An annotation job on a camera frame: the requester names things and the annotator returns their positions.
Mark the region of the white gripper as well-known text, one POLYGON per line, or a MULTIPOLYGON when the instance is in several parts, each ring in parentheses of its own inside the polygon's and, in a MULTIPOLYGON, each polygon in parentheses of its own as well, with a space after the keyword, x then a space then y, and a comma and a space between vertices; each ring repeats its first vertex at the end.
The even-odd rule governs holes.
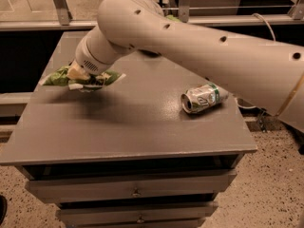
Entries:
MULTIPOLYGON (((67 70, 67 77, 71 80, 88 80, 90 75, 99 75, 105 71, 105 65, 96 61, 94 58, 79 57, 75 58, 67 70)), ((95 91, 104 86, 98 82, 77 82, 69 81, 70 90, 95 91)))

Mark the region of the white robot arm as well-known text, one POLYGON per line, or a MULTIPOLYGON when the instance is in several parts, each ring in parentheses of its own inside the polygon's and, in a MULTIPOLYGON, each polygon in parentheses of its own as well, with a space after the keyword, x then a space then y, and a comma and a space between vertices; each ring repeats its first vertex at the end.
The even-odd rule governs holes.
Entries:
POLYGON ((74 62, 97 75, 137 49, 159 53, 304 130, 304 47, 176 22, 151 0, 103 0, 74 62))

